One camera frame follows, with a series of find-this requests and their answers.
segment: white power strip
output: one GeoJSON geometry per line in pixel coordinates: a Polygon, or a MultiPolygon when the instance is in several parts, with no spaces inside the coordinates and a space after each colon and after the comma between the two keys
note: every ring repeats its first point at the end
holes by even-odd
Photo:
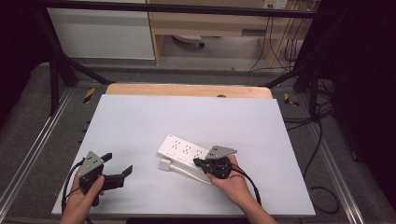
{"type": "Polygon", "coordinates": [[[208,149],[199,147],[172,134],[166,136],[163,144],[158,149],[158,153],[169,159],[174,165],[205,181],[208,181],[206,174],[201,167],[197,167],[194,164],[193,159],[204,160],[208,152],[208,149]]]}

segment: cable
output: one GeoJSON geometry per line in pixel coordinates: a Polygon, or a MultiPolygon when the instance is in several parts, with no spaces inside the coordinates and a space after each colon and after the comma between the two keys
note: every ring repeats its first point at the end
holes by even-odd
{"type": "Polygon", "coordinates": [[[274,54],[274,56],[275,56],[277,62],[279,63],[279,65],[280,65],[283,69],[288,70],[287,68],[285,68],[285,67],[282,65],[282,63],[280,63],[280,60],[277,58],[277,55],[276,55],[276,53],[275,53],[275,51],[274,51],[274,49],[273,49],[273,47],[272,47],[271,39],[272,39],[272,28],[273,28],[273,26],[274,26],[274,17],[271,17],[271,29],[270,29],[270,48],[271,48],[271,51],[273,52],[273,54],[274,54]]]}
{"type": "Polygon", "coordinates": [[[317,0],[314,0],[314,4],[312,5],[311,9],[308,9],[308,10],[310,10],[310,11],[314,10],[315,3],[316,3],[316,2],[317,2],[317,0]]]}
{"type": "Polygon", "coordinates": [[[70,194],[76,192],[79,189],[81,189],[81,188],[73,189],[72,191],[70,191],[70,193],[66,195],[66,198],[68,198],[70,196],[70,194]]]}
{"type": "MultiPolygon", "coordinates": [[[[294,8],[293,8],[292,10],[296,10],[297,6],[298,6],[298,8],[300,8],[300,4],[301,4],[301,1],[298,0],[297,3],[294,5],[294,8]]],[[[292,20],[290,27],[293,26],[294,21],[295,21],[295,20],[292,20]]],[[[295,58],[296,58],[296,53],[295,53],[295,52],[297,51],[297,41],[296,41],[296,44],[294,44],[294,40],[295,40],[295,36],[296,36],[297,33],[298,33],[298,30],[300,29],[300,26],[301,26],[301,24],[300,24],[299,27],[297,28],[297,31],[296,31],[296,33],[294,34],[294,37],[291,38],[291,45],[290,45],[291,53],[290,53],[290,56],[291,56],[292,53],[293,53],[293,46],[294,46],[294,61],[295,61],[295,58]]],[[[291,70],[291,59],[288,60],[288,57],[287,57],[287,52],[288,52],[288,49],[289,49],[289,42],[290,42],[290,39],[288,39],[288,42],[287,42],[287,44],[286,44],[286,47],[284,48],[284,50],[285,50],[285,51],[284,51],[284,58],[285,58],[286,61],[289,61],[289,70],[291,70]]]]}
{"type": "Polygon", "coordinates": [[[64,183],[64,192],[63,192],[63,197],[62,197],[62,202],[61,202],[61,207],[62,207],[62,214],[64,213],[64,209],[66,208],[66,192],[67,192],[67,186],[69,185],[70,177],[82,163],[84,162],[85,158],[82,158],[82,161],[79,161],[76,163],[76,165],[73,166],[73,168],[70,170],[69,174],[67,175],[66,182],[64,183]]]}
{"type": "Polygon", "coordinates": [[[209,181],[205,181],[205,180],[201,179],[200,177],[198,177],[198,176],[196,176],[196,175],[193,175],[192,173],[190,173],[190,172],[188,172],[188,171],[185,171],[185,170],[183,170],[183,169],[181,169],[181,168],[179,168],[179,167],[176,167],[175,165],[172,165],[172,164],[171,164],[171,165],[170,165],[170,168],[171,168],[172,170],[174,170],[174,171],[177,171],[177,172],[180,172],[180,173],[182,173],[182,174],[188,175],[188,176],[190,176],[190,177],[192,177],[192,178],[194,178],[194,179],[196,179],[196,180],[198,180],[198,181],[200,181],[200,182],[202,182],[202,183],[204,183],[204,184],[208,184],[208,185],[211,184],[209,181]]]}
{"type": "Polygon", "coordinates": [[[259,190],[256,188],[256,185],[254,185],[253,180],[245,173],[239,166],[233,164],[233,166],[236,166],[238,169],[232,168],[233,171],[243,175],[250,181],[251,186],[253,186],[254,194],[256,195],[256,201],[259,205],[262,205],[262,198],[260,197],[259,190]]]}
{"type": "MultiPolygon", "coordinates": [[[[329,104],[329,103],[330,103],[330,102],[327,102],[327,103],[321,105],[321,106],[318,108],[318,116],[320,115],[320,110],[321,110],[321,108],[322,108],[324,105],[329,104]]],[[[320,123],[320,119],[318,119],[318,126],[319,126],[318,144],[317,144],[317,146],[315,147],[314,153],[312,154],[311,158],[309,159],[308,164],[305,166],[304,173],[303,173],[303,178],[304,178],[304,179],[305,179],[305,177],[306,177],[306,173],[308,172],[308,168],[310,167],[310,165],[311,165],[313,159],[315,158],[315,156],[316,156],[317,153],[318,153],[318,149],[319,149],[320,144],[321,144],[321,140],[322,140],[322,136],[323,136],[323,129],[322,129],[322,126],[321,126],[321,123],[320,123]]],[[[315,189],[324,189],[324,190],[328,191],[328,192],[334,197],[334,199],[335,199],[336,208],[335,208],[334,210],[331,210],[331,211],[328,211],[328,210],[325,210],[325,209],[323,209],[323,208],[320,208],[318,205],[316,205],[316,204],[313,203],[314,207],[317,208],[319,211],[321,211],[321,212],[323,212],[323,213],[325,213],[325,214],[330,214],[330,215],[332,215],[332,214],[337,213],[337,212],[340,210],[340,206],[341,206],[341,205],[340,205],[340,202],[339,202],[337,196],[336,196],[330,189],[327,189],[327,188],[324,188],[324,187],[321,187],[321,186],[318,186],[318,187],[311,187],[310,189],[311,189],[311,190],[315,190],[315,189]]]]}
{"type": "MultiPolygon", "coordinates": [[[[268,28],[268,23],[270,22],[270,18],[268,17],[268,20],[267,20],[267,25],[265,26],[265,31],[267,30],[267,28],[268,28]]],[[[262,52],[260,52],[260,56],[259,56],[259,59],[254,63],[254,65],[248,70],[248,73],[250,73],[250,72],[252,72],[251,70],[257,65],[257,63],[260,61],[260,59],[262,58],[262,53],[264,52],[264,47],[265,47],[265,37],[264,37],[264,40],[263,40],[263,42],[262,42],[262,52]]]]}
{"type": "MultiPolygon", "coordinates": [[[[322,106],[325,106],[325,105],[328,105],[328,104],[330,104],[330,102],[326,102],[326,103],[324,103],[322,106]]],[[[323,111],[321,111],[320,113],[318,113],[318,118],[319,118],[319,119],[323,119],[323,118],[325,118],[325,117],[327,117],[327,116],[329,116],[329,115],[331,115],[331,114],[333,114],[333,108],[332,108],[332,106],[331,106],[331,107],[328,107],[328,108],[324,109],[323,111]]],[[[302,127],[302,126],[304,126],[305,124],[308,124],[308,123],[310,123],[310,122],[313,121],[311,118],[306,118],[306,119],[289,119],[289,118],[283,118],[283,120],[284,120],[285,123],[295,123],[295,124],[298,124],[297,126],[294,126],[294,127],[292,127],[292,128],[288,128],[288,129],[287,129],[288,131],[297,129],[297,128],[302,127]]]]}
{"type": "Polygon", "coordinates": [[[299,32],[299,30],[300,30],[300,28],[301,28],[301,25],[303,24],[303,22],[304,22],[305,20],[301,20],[301,22],[300,22],[300,24],[297,26],[297,29],[296,29],[296,32],[294,33],[294,36],[293,36],[293,38],[291,39],[291,45],[290,45],[290,48],[291,48],[291,53],[290,53],[290,57],[291,57],[291,55],[293,54],[293,47],[294,47],[294,57],[293,57],[293,59],[292,58],[290,58],[289,60],[286,58],[286,51],[285,51],[285,59],[286,60],[288,60],[289,62],[291,61],[291,60],[293,60],[294,62],[295,62],[295,60],[297,59],[296,58],[296,56],[297,56],[297,40],[296,40],[296,36],[297,36],[297,34],[298,34],[298,32],[299,32]]]}
{"type": "Polygon", "coordinates": [[[320,39],[320,42],[317,43],[317,44],[314,46],[314,48],[313,48],[312,50],[310,50],[310,52],[300,61],[300,64],[305,63],[305,62],[308,60],[308,58],[310,58],[310,57],[314,54],[314,52],[316,52],[316,51],[319,49],[320,45],[322,45],[322,44],[325,42],[325,39],[328,38],[328,37],[332,34],[332,32],[335,30],[335,28],[337,28],[337,26],[340,24],[341,20],[345,17],[345,15],[347,14],[349,8],[352,6],[352,4],[353,4],[354,1],[355,1],[355,0],[350,0],[350,1],[349,1],[349,5],[347,5],[347,6],[345,7],[345,11],[344,11],[343,14],[341,15],[340,19],[335,23],[335,25],[330,29],[330,31],[329,31],[325,36],[323,36],[323,37],[320,39]]]}
{"type": "Polygon", "coordinates": [[[250,73],[257,72],[257,71],[260,71],[260,70],[267,70],[267,69],[269,70],[269,69],[278,69],[278,68],[285,69],[284,67],[266,67],[266,68],[258,68],[258,69],[252,70],[252,71],[250,71],[250,73]]]}
{"type": "Polygon", "coordinates": [[[90,219],[89,217],[86,217],[86,218],[85,218],[85,221],[86,221],[88,224],[93,224],[92,221],[91,221],[91,219],[90,219]]]}

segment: black cable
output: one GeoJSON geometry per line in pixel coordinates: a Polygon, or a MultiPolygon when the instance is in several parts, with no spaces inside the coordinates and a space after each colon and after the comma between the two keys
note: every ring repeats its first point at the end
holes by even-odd
{"type": "Polygon", "coordinates": [[[340,207],[341,207],[340,201],[338,200],[337,195],[335,195],[330,189],[327,189],[327,188],[321,187],[321,186],[312,187],[312,188],[310,188],[310,189],[311,189],[311,190],[323,189],[323,190],[329,192],[329,193],[332,195],[332,197],[335,199],[335,201],[336,201],[336,207],[334,208],[334,210],[331,210],[331,211],[324,210],[323,208],[320,208],[320,207],[317,206],[316,204],[312,203],[312,204],[314,205],[314,207],[317,208],[320,212],[326,213],[326,214],[329,214],[329,215],[333,215],[333,214],[336,214],[336,213],[340,210],[340,207]]]}
{"type": "Polygon", "coordinates": [[[248,181],[250,181],[251,186],[253,186],[254,194],[256,195],[256,201],[259,205],[262,205],[262,198],[260,197],[259,190],[256,188],[256,185],[254,185],[253,180],[247,175],[247,173],[245,173],[242,170],[235,169],[235,168],[232,168],[232,170],[243,175],[244,177],[246,177],[248,179],[248,181]]]}
{"type": "Polygon", "coordinates": [[[70,191],[70,193],[66,195],[66,199],[70,196],[70,194],[76,192],[79,189],[81,189],[81,188],[73,189],[72,191],[70,191]]]}
{"type": "Polygon", "coordinates": [[[271,51],[273,52],[273,54],[274,54],[274,56],[275,56],[277,62],[279,63],[279,65],[280,65],[283,69],[288,70],[287,68],[285,68],[285,67],[282,65],[282,63],[280,63],[280,60],[279,60],[279,58],[277,58],[277,55],[276,55],[276,53],[275,53],[275,51],[274,51],[274,49],[273,49],[273,47],[272,47],[271,40],[272,40],[272,28],[273,28],[273,26],[274,26],[274,17],[271,17],[270,49],[271,49],[271,51]]]}
{"type": "MultiPolygon", "coordinates": [[[[318,113],[318,118],[319,119],[323,119],[329,115],[331,115],[333,113],[333,108],[328,107],[326,109],[324,109],[323,111],[321,111],[320,113],[318,113]]],[[[291,131],[294,129],[297,129],[299,127],[304,126],[305,124],[308,124],[310,122],[312,122],[313,120],[311,118],[306,118],[306,119],[290,119],[290,118],[283,118],[285,123],[294,123],[294,124],[298,124],[297,126],[288,128],[287,131],[291,131]]]]}
{"type": "MultiPolygon", "coordinates": [[[[327,103],[325,103],[325,104],[322,104],[322,105],[318,108],[318,117],[319,117],[319,115],[320,115],[320,110],[321,110],[321,108],[322,108],[323,106],[329,104],[329,103],[330,103],[330,102],[327,102],[327,103]]],[[[322,136],[323,136],[323,129],[322,129],[322,126],[321,126],[321,123],[320,123],[320,119],[318,119],[318,126],[319,126],[318,143],[317,143],[317,146],[315,147],[314,153],[312,154],[311,158],[309,159],[308,164],[305,166],[304,173],[303,173],[303,179],[306,178],[306,173],[308,172],[308,168],[310,167],[310,165],[311,165],[313,159],[314,159],[315,156],[317,155],[318,149],[319,149],[320,144],[321,144],[321,140],[322,140],[322,136]]],[[[311,190],[314,190],[314,189],[324,189],[324,190],[328,191],[328,192],[334,197],[334,199],[335,199],[336,208],[335,208],[334,210],[332,210],[332,211],[325,210],[325,209],[323,209],[323,208],[320,208],[320,207],[317,206],[316,204],[312,203],[312,204],[314,205],[314,207],[317,208],[319,211],[321,211],[321,212],[323,212],[323,213],[325,213],[325,214],[330,214],[330,215],[332,215],[332,214],[337,213],[337,212],[340,210],[340,207],[341,207],[340,202],[339,202],[337,196],[336,196],[330,189],[327,189],[327,188],[324,188],[324,187],[321,187],[321,186],[318,186],[318,187],[311,187],[310,189],[311,189],[311,190]]]]}
{"type": "Polygon", "coordinates": [[[320,42],[317,43],[317,44],[314,46],[314,48],[313,48],[312,50],[310,50],[310,52],[300,61],[300,65],[302,65],[303,63],[305,63],[313,54],[318,53],[318,52],[316,52],[317,49],[319,49],[319,48],[320,48],[320,45],[322,45],[324,42],[326,42],[326,39],[327,39],[330,35],[332,35],[332,33],[334,32],[334,30],[335,30],[335,29],[337,28],[337,26],[340,24],[341,20],[342,20],[342,19],[345,17],[345,15],[347,14],[349,8],[352,6],[352,4],[353,4],[354,1],[355,1],[355,0],[349,0],[349,3],[348,3],[348,5],[345,7],[345,10],[344,10],[343,14],[341,15],[341,17],[339,18],[339,20],[338,20],[338,21],[335,23],[335,25],[330,29],[330,31],[329,31],[325,36],[323,36],[323,37],[320,39],[320,42]]]}
{"type": "Polygon", "coordinates": [[[70,177],[72,176],[72,174],[74,173],[76,168],[78,168],[80,165],[82,165],[84,160],[85,160],[85,158],[82,158],[82,161],[79,161],[78,163],[76,163],[76,165],[73,166],[73,168],[70,170],[69,174],[67,175],[66,182],[64,183],[64,192],[63,192],[62,203],[61,203],[62,214],[64,213],[64,209],[66,208],[66,192],[67,192],[67,186],[69,185],[70,177]]]}
{"type": "Polygon", "coordinates": [[[290,65],[290,67],[291,67],[291,61],[296,61],[296,55],[297,55],[297,40],[296,40],[296,36],[297,36],[297,34],[298,34],[298,32],[299,32],[299,30],[300,30],[300,28],[301,28],[301,25],[303,24],[303,22],[304,22],[304,20],[301,20],[301,22],[300,22],[300,24],[297,26],[297,29],[296,29],[296,32],[294,33],[294,36],[293,36],[293,38],[291,39],[291,46],[290,46],[290,48],[291,48],[291,53],[290,53],[290,57],[291,57],[291,55],[293,54],[293,47],[294,47],[294,57],[293,58],[290,58],[289,60],[285,57],[285,59],[286,60],[288,60],[289,61],[289,65],[290,65]]]}
{"type": "Polygon", "coordinates": [[[235,164],[233,164],[233,163],[231,163],[231,165],[233,165],[234,167],[238,168],[240,171],[242,171],[242,172],[246,173],[244,170],[242,170],[242,168],[241,168],[241,167],[239,167],[239,166],[237,166],[237,165],[235,165],[235,164]]]}
{"type": "Polygon", "coordinates": [[[293,45],[294,45],[294,40],[288,39],[288,42],[286,42],[286,47],[284,48],[285,51],[283,52],[283,57],[285,58],[286,61],[289,61],[289,67],[291,67],[291,65],[290,65],[291,58],[288,57],[288,51],[289,51],[289,49],[291,49],[291,54],[292,54],[293,45]]]}
{"type": "MultiPolygon", "coordinates": [[[[270,18],[268,17],[267,20],[267,25],[265,26],[265,31],[268,29],[268,24],[270,22],[270,18]]],[[[262,52],[260,53],[259,59],[254,63],[254,65],[248,70],[248,73],[252,72],[251,70],[257,65],[257,63],[260,61],[260,59],[262,58],[262,53],[264,52],[264,47],[265,47],[265,37],[264,40],[262,42],[262,52]]]]}
{"type": "Polygon", "coordinates": [[[88,224],[93,224],[92,221],[91,221],[91,219],[90,219],[89,217],[86,217],[86,218],[85,218],[85,221],[86,221],[88,224]]]}
{"type": "Polygon", "coordinates": [[[284,67],[266,67],[266,68],[258,68],[258,69],[252,70],[252,71],[250,71],[249,73],[257,72],[257,71],[260,71],[260,70],[278,69],[278,68],[283,68],[283,69],[285,69],[284,67]]]}

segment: floor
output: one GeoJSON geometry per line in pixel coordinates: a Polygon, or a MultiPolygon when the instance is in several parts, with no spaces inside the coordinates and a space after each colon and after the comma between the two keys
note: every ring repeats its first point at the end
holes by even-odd
{"type": "MultiPolygon", "coordinates": [[[[261,48],[257,39],[253,38],[224,38],[205,37],[205,47],[180,43],[171,36],[164,40],[163,59],[159,66],[129,62],[117,66],[100,66],[94,64],[92,70],[103,77],[118,82],[155,82],[155,83],[191,83],[191,84],[222,84],[257,86],[287,72],[292,65],[283,58],[279,58],[284,68],[268,69],[264,59],[259,59],[261,48]]],[[[20,188],[10,207],[3,206],[2,212],[7,210],[4,223],[56,223],[58,217],[50,211],[53,207],[56,193],[64,182],[65,174],[71,167],[80,142],[84,137],[84,130],[89,127],[100,94],[106,91],[106,86],[93,82],[90,78],[78,73],[81,80],[76,88],[63,88],[70,92],[70,100],[64,107],[64,112],[56,120],[55,128],[49,130],[50,135],[40,153],[35,156],[35,163],[26,171],[29,175],[20,181],[20,188]],[[95,87],[89,104],[82,103],[89,88],[95,87]]],[[[274,97],[279,102],[282,115],[285,118],[306,118],[306,93],[294,93],[292,84],[294,78],[273,88],[274,97]],[[285,93],[290,101],[285,103],[285,93]]],[[[18,172],[20,164],[26,155],[31,153],[31,146],[35,143],[41,129],[48,121],[50,111],[50,85],[48,68],[43,65],[37,67],[23,93],[21,100],[12,109],[7,122],[0,130],[0,158],[12,158],[0,163],[0,192],[8,191],[8,184],[18,172]]],[[[313,149],[318,143],[317,125],[305,125],[289,131],[297,161],[303,170],[307,165],[313,149]]],[[[326,147],[334,156],[352,199],[365,223],[396,223],[396,213],[389,206],[388,201],[376,185],[373,177],[364,163],[352,160],[347,140],[339,128],[336,118],[329,116],[322,120],[323,140],[322,151],[314,158],[307,173],[306,183],[309,188],[323,186],[337,192],[337,182],[329,172],[326,163],[326,147]]],[[[334,200],[329,193],[321,190],[311,191],[313,203],[326,210],[335,207],[334,200]]],[[[339,212],[333,215],[317,210],[315,217],[306,217],[304,222],[312,223],[348,223],[348,211],[343,204],[339,212]]],[[[298,223],[296,218],[279,218],[282,223],[298,223]]]]}

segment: black wire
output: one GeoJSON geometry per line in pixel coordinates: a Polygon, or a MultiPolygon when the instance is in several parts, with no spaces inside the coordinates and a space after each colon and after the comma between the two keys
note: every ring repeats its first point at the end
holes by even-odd
{"type": "MultiPolygon", "coordinates": [[[[270,22],[270,18],[268,17],[267,20],[267,25],[265,26],[265,31],[268,29],[268,24],[270,22]]],[[[260,61],[260,59],[262,58],[262,53],[264,52],[264,47],[265,47],[265,37],[264,40],[262,42],[262,52],[260,52],[260,56],[259,59],[257,59],[257,61],[254,63],[254,65],[248,70],[248,73],[252,72],[251,70],[257,65],[257,63],[260,61]]]]}
{"type": "MultiPolygon", "coordinates": [[[[321,108],[322,108],[323,106],[329,104],[329,103],[330,103],[330,102],[327,102],[327,103],[325,103],[325,104],[322,104],[322,105],[318,108],[318,116],[319,116],[319,117],[320,117],[320,110],[321,110],[321,108]]],[[[314,153],[312,154],[311,158],[309,159],[308,164],[305,166],[304,173],[303,173],[303,179],[306,178],[306,173],[308,172],[308,169],[309,169],[309,167],[310,167],[310,165],[311,165],[313,159],[314,159],[315,156],[317,155],[318,149],[319,149],[320,144],[321,144],[321,140],[322,140],[322,136],[323,136],[323,129],[322,129],[322,126],[321,126],[321,123],[320,123],[320,119],[318,119],[318,126],[319,126],[318,143],[317,143],[317,146],[315,147],[314,153]]],[[[317,206],[316,204],[313,203],[314,207],[317,208],[319,211],[321,211],[321,212],[323,212],[323,213],[325,213],[325,214],[330,214],[330,215],[332,215],[332,214],[337,213],[337,212],[340,210],[340,207],[341,207],[340,202],[339,202],[337,196],[336,196],[330,189],[326,189],[326,188],[321,187],[321,186],[318,186],[318,187],[311,187],[310,189],[311,189],[311,190],[313,190],[313,189],[324,189],[324,190],[328,191],[328,192],[334,197],[334,199],[335,199],[336,208],[335,208],[334,210],[332,210],[332,211],[328,211],[328,210],[325,210],[325,209],[323,209],[323,208],[320,208],[319,206],[317,206]]]]}
{"type": "Polygon", "coordinates": [[[297,36],[297,34],[298,34],[298,32],[299,32],[299,30],[300,30],[300,28],[301,28],[301,25],[303,24],[303,22],[304,22],[304,20],[301,20],[301,22],[300,22],[300,24],[297,26],[297,29],[296,29],[296,32],[294,33],[294,36],[293,36],[293,38],[292,38],[292,45],[291,45],[291,53],[290,53],[290,57],[291,57],[291,55],[293,54],[293,47],[294,47],[294,57],[293,57],[293,59],[292,58],[290,58],[289,59],[289,65],[290,65],[290,67],[291,67],[291,60],[293,60],[294,62],[296,61],[296,59],[297,59],[297,40],[296,40],[296,36],[297,36]]]}
{"type": "Polygon", "coordinates": [[[291,131],[291,130],[300,128],[300,127],[302,127],[302,126],[304,126],[305,124],[308,124],[308,123],[310,123],[310,122],[311,122],[311,120],[310,120],[310,121],[307,121],[307,122],[304,122],[304,123],[301,123],[301,124],[299,124],[299,125],[297,125],[297,126],[294,126],[294,127],[292,127],[292,128],[288,128],[287,130],[288,130],[288,131],[291,131]]]}
{"type": "Polygon", "coordinates": [[[91,221],[91,219],[90,219],[89,217],[86,217],[86,218],[85,218],[85,221],[86,221],[88,224],[93,224],[92,221],[91,221]]]}
{"type": "Polygon", "coordinates": [[[73,189],[72,191],[70,191],[70,193],[66,195],[66,198],[68,198],[70,196],[70,194],[76,192],[78,189],[81,189],[81,188],[73,189]]]}
{"type": "Polygon", "coordinates": [[[326,38],[328,38],[332,34],[332,32],[334,32],[335,28],[337,28],[337,26],[340,24],[341,20],[345,17],[345,15],[349,11],[349,8],[352,6],[354,1],[355,0],[349,1],[348,5],[345,7],[345,10],[344,10],[343,14],[341,15],[340,19],[335,23],[335,25],[330,29],[330,31],[320,39],[320,42],[317,43],[315,45],[315,47],[312,50],[310,50],[310,52],[300,61],[300,64],[305,63],[314,54],[314,52],[316,52],[316,49],[319,49],[319,46],[325,42],[326,38]]]}
{"type": "Polygon", "coordinates": [[[257,71],[260,71],[260,70],[277,69],[277,68],[283,68],[283,69],[285,69],[284,67],[266,67],[266,68],[258,68],[258,69],[252,70],[252,71],[250,71],[249,73],[257,72],[257,71]]]}
{"type": "Polygon", "coordinates": [[[327,189],[327,188],[321,187],[321,186],[312,187],[310,189],[311,190],[323,189],[323,190],[329,192],[332,195],[332,197],[335,199],[335,201],[336,201],[336,207],[335,207],[334,210],[331,210],[331,211],[324,210],[323,208],[321,208],[321,207],[317,206],[316,204],[312,203],[314,205],[314,207],[317,208],[320,212],[333,215],[333,214],[336,214],[340,210],[340,207],[341,207],[340,201],[338,200],[337,195],[335,195],[334,192],[332,192],[330,189],[327,189]]]}
{"type": "Polygon", "coordinates": [[[287,68],[285,68],[285,67],[282,65],[282,63],[280,63],[280,60],[279,60],[279,58],[277,58],[277,55],[276,55],[276,53],[275,53],[275,51],[274,51],[274,49],[273,49],[273,47],[272,47],[271,40],[272,40],[272,28],[273,28],[273,26],[274,26],[274,17],[271,17],[270,49],[271,49],[271,51],[273,52],[273,54],[274,54],[274,56],[275,56],[277,62],[279,63],[279,65],[280,65],[283,69],[288,70],[287,68]]]}
{"type": "Polygon", "coordinates": [[[306,118],[306,119],[289,119],[289,118],[283,118],[285,123],[302,123],[306,121],[311,121],[311,118],[306,118]]]}
{"type": "Polygon", "coordinates": [[[254,194],[256,195],[256,201],[259,205],[262,205],[262,198],[260,197],[259,190],[256,188],[256,185],[254,185],[253,180],[247,175],[247,173],[243,172],[242,169],[238,170],[238,169],[232,168],[232,170],[234,170],[235,172],[237,172],[241,175],[244,175],[248,179],[248,181],[250,181],[251,186],[253,186],[254,194]]]}
{"type": "Polygon", "coordinates": [[[245,172],[244,170],[242,170],[241,167],[239,167],[239,166],[237,166],[237,165],[235,165],[235,164],[233,164],[233,163],[231,163],[231,165],[233,165],[234,167],[238,168],[240,171],[245,172]]]}
{"type": "Polygon", "coordinates": [[[62,214],[64,213],[64,209],[66,208],[66,192],[67,192],[67,186],[69,185],[70,177],[74,173],[76,168],[78,168],[84,162],[84,160],[85,160],[85,158],[82,158],[82,161],[79,161],[78,163],[76,163],[76,165],[73,166],[73,168],[70,170],[69,174],[67,175],[66,182],[64,183],[64,192],[63,192],[62,203],[61,203],[62,214]]]}

